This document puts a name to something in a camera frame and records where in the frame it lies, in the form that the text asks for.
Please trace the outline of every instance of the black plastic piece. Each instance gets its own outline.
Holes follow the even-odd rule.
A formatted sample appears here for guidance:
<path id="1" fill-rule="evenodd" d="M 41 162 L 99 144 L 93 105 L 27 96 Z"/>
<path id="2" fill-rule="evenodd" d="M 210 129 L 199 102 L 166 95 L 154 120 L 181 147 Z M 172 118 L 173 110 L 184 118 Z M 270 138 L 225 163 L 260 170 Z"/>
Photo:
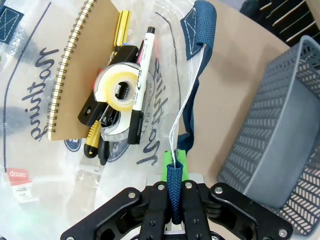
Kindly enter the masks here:
<path id="1" fill-rule="evenodd" d="M 209 194 L 214 202 L 221 205 L 220 214 L 209 219 L 242 240 L 287 240 L 294 232 L 289 222 L 226 183 L 215 184 Z M 287 231 L 286 237 L 279 235 L 281 229 Z"/>
<path id="2" fill-rule="evenodd" d="M 122 46 L 119 52 L 112 59 L 110 65 L 122 62 L 135 63 L 137 60 L 138 51 L 139 50 L 136 46 Z M 98 119 L 101 112 L 106 109 L 107 105 L 108 104 L 106 102 L 97 102 L 94 91 L 92 91 L 78 115 L 79 121 L 82 124 L 91 127 Z"/>
<path id="3" fill-rule="evenodd" d="M 143 119 L 143 113 L 140 110 L 132 110 L 130 119 L 130 128 L 128 133 L 128 144 L 135 145 L 140 143 L 139 129 L 141 128 L 141 122 Z"/>
<path id="4" fill-rule="evenodd" d="M 169 216 L 169 195 L 167 183 L 164 181 L 157 182 L 150 192 L 150 200 L 147 210 L 145 211 L 139 240 L 162 240 L 164 237 L 165 224 L 170 221 Z"/>
<path id="5" fill-rule="evenodd" d="M 184 181 L 181 215 L 185 234 L 164 235 L 172 216 L 167 183 L 157 182 L 142 192 L 129 187 L 65 231 L 60 239 L 121 240 L 141 225 L 139 240 L 211 240 L 212 235 L 224 240 L 210 232 L 207 217 L 241 240 L 288 240 L 293 234 L 289 222 L 225 183 L 209 189 L 204 183 Z M 280 230 L 285 230 L 286 236 L 280 236 Z"/>
<path id="6" fill-rule="evenodd" d="M 107 105 L 106 102 L 96 101 L 94 91 L 92 91 L 78 115 L 79 121 L 91 127 L 97 120 L 99 114 L 106 109 Z"/>
<path id="7" fill-rule="evenodd" d="M 198 191 L 195 181 L 188 180 L 182 183 L 181 204 L 185 235 L 187 239 L 211 240 L 207 215 Z"/>
<path id="8" fill-rule="evenodd" d="M 102 136 L 99 138 L 98 158 L 102 166 L 106 165 L 110 155 L 109 142 L 104 141 Z"/>
<path id="9" fill-rule="evenodd" d="M 83 153 L 88 159 L 93 159 L 98 155 L 98 148 L 84 144 Z"/>

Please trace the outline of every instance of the tape roll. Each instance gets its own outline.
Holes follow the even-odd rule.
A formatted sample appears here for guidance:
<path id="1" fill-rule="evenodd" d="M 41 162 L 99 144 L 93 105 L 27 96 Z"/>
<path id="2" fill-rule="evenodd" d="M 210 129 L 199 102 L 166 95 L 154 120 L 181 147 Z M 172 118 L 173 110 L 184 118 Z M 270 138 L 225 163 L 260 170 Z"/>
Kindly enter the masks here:
<path id="1" fill-rule="evenodd" d="M 97 77 L 94 84 L 94 97 L 97 102 L 108 103 L 119 112 L 132 110 L 135 89 L 138 81 L 139 65 L 134 63 L 118 63 L 107 67 Z M 118 99 L 116 94 L 120 83 L 129 86 L 125 99 Z"/>

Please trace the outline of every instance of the gray plastic basket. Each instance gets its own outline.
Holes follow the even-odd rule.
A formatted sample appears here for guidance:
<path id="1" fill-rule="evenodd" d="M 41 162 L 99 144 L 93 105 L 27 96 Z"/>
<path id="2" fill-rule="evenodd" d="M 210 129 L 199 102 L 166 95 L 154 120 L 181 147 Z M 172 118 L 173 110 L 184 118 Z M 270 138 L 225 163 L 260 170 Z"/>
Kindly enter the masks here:
<path id="1" fill-rule="evenodd" d="M 320 217 L 320 46 L 308 36 L 269 62 L 218 180 L 308 235 Z"/>

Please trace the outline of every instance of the blue strap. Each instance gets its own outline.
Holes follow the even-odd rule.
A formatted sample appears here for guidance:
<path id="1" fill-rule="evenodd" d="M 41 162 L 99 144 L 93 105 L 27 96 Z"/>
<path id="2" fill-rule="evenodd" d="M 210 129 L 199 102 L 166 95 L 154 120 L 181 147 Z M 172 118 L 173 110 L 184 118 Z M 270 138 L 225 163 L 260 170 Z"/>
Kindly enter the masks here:
<path id="1" fill-rule="evenodd" d="M 187 60 L 197 54 L 201 47 L 206 44 L 198 75 L 182 113 L 186 133 L 178 136 L 177 147 L 178 149 L 185 150 L 187 153 L 194 145 L 194 101 L 199 87 L 199 76 L 204 71 L 212 56 L 216 33 L 217 12 L 211 3 L 198 0 L 194 3 L 193 9 L 180 22 L 184 32 Z"/>
<path id="2" fill-rule="evenodd" d="M 185 39 L 186 59 L 191 59 L 205 46 L 200 70 L 196 77 L 196 83 L 192 88 L 191 97 L 183 111 L 183 120 L 189 135 L 180 141 L 180 145 L 182 144 L 181 149 L 186 151 L 192 147 L 194 142 L 193 123 L 191 123 L 193 121 L 192 108 L 199 86 L 199 75 L 207 66 L 212 55 L 216 33 L 216 20 L 217 12 L 215 7 L 207 1 L 197 0 L 190 12 L 180 21 Z M 172 222 L 173 224 L 180 224 L 182 220 L 180 213 L 180 196 L 183 165 L 178 160 L 175 165 L 176 168 L 174 168 L 173 164 L 167 165 L 167 185 L 172 207 Z"/>
<path id="3" fill-rule="evenodd" d="M 184 33 L 186 59 L 195 56 L 206 44 L 214 48 L 216 34 L 217 12 L 208 1 L 195 1 L 190 12 L 181 19 L 180 23 Z"/>
<path id="4" fill-rule="evenodd" d="M 168 194 L 171 202 L 172 223 L 180 224 L 182 221 L 180 214 L 180 196 L 181 196 L 181 181 L 184 166 L 176 158 L 175 166 L 173 163 L 166 166 L 167 175 L 166 182 L 168 186 Z"/>

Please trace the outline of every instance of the notebook spiral binding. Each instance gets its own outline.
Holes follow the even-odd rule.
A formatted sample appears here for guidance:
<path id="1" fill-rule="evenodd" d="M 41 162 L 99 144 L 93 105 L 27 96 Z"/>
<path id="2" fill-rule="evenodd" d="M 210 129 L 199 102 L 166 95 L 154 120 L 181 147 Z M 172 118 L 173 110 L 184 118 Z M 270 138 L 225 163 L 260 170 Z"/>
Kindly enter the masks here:
<path id="1" fill-rule="evenodd" d="M 75 19 L 75 24 L 73 24 L 73 29 L 70 31 L 71 35 L 68 38 L 67 46 L 64 48 L 64 54 L 61 55 L 61 61 L 58 62 L 59 67 L 57 68 L 56 81 L 54 82 L 51 102 L 48 106 L 48 116 L 47 116 L 47 131 L 55 133 L 58 119 L 60 100 L 63 93 L 63 87 L 66 80 L 65 74 L 67 73 L 67 67 L 69 65 L 68 61 L 71 59 L 71 54 L 73 54 L 74 49 L 77 47 L 76 42 L 79 40 L 79 35 L 81 30 L 84 28 L 83 24 L 86 23 L 86 18 L 89 17 L 91 13 L 91 8 L 94 7 L 94 2 L 96 0 L 88 0 L 83 3 L 81 12 L 78 13 L 78 17 Z"/>

